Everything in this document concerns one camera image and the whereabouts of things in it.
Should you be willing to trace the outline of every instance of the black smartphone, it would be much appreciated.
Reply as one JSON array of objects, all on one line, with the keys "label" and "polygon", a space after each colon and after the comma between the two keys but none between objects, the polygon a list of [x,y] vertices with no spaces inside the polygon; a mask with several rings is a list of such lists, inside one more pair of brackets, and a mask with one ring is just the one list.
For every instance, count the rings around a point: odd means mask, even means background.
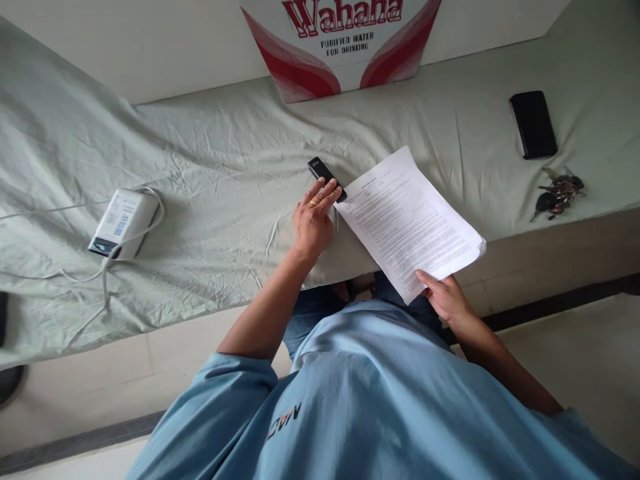
[{"label": "black smartphone", "polygon": [[540,90],[517,93],[509,101],[520,130],[524,158],[547,158],[558,153],[545,94]]},{"label": "black smartphone", "polygon": [[[329,180],[331,180],[332,178],[335,178],[331,174],[329,169],[325,166],[325,164],[322,163],[322,160],[320,160],[318,157],[311,160],[307,165],[309,166],[309,170],[311,170],[311,173],[316,179],[320,177],[325,178],[325,185],[329,182]],[[340,203],[346,199],[347,199],[347,192],[345,192],[345,189],[342,188],[342,193],[338,197],[338,200],[336,200],[336,203]]]}]

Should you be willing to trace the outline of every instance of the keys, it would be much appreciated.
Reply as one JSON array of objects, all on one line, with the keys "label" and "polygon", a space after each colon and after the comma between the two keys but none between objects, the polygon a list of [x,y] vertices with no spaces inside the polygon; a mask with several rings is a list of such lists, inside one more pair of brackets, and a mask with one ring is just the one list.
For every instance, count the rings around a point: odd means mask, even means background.
[{"label": "keys", "polygon": [[545,192],[538,198],[530,221],[534,221],[538,215],[546,211],[550,213],[548,220],[553,220],[557,215],[564,213],[576,197],[586,197],[581,191],[585,184],[568,167],[565,167],[565,175],[558,175],[548,167],[543,167],[542,170],[549,176],[551,186],[538,187]]},{"label": "keys", "polygon": [[585,187],[585,184],[582,183],[582,180],[580,180],[580,177],[576,177],[574,174],[572,174],[571,170],[569,170],[569,167],[565,167],[565,170],[568,176],[570,176],[569,181],[573,184],[574,188],[576,190],[582,190]]},{"label": "keys", "polygon": [[535,202],[535,212],[531,217],[531,220],[534,221],[535,218],[540,215],[542,212],[546,212],[551,210],[558,203],[558,198],[550,192],[544,192],[542,195],[538,197],[537,202]]}]

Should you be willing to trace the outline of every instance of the wahana logo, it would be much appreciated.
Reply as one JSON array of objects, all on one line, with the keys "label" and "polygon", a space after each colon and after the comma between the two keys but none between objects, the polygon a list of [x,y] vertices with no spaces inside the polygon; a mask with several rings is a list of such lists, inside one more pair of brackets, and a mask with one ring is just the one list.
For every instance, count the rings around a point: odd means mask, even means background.
[{"label": "wahana logo", "polygon": [[319,0],[311,0],[311,12],[307,8],[309,0],[287,0],[282,2],[291,21],[298,30],[298,37],[316,37],[318,19],[320,30],[333,33],[344,29],[370,27],[378,23],[402,19],[403,0],[369,0],[355,5],[344,5],[342,0],[334,0],[335,8],[318,10]]}]

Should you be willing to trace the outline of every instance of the red stripe design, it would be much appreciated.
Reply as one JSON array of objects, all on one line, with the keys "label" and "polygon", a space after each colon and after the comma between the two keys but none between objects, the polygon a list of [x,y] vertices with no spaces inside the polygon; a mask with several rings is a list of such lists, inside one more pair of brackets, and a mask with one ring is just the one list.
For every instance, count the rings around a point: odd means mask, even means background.
[{"label": "red stripe design", "polygon": [[340,93],[340,83],[326,64],[274,37],[246,10],[242,13],[286,103]]},{"label": "red stripe design", "polygon": [[362,74],[360,88],[403,80],[415,74],[440,2],[427,0],[420,12],[376,52]]}]

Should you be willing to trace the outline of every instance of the jeans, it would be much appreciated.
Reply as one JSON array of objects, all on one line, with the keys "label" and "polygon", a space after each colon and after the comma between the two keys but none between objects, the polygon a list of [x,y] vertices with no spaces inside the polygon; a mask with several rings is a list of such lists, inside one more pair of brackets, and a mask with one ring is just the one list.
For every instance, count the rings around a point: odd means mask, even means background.
[{"label": "jeans", "polygon": [[[383,300],[402,308],[418,322],[438,334],[442,331],[442,324],[438,319],[438,314],[426,297],[420,295],[409,305],[405,305],[402,297],[393,288],[383,272],[374,273],[373,278],[375,279],[375,291],[372,295],[374,299]],[[291,360],[293,360],[300,344],[320,320],[338,313],[346,306],[347,302],[342,300],[330,285],[300,292],[284,338]]]}]

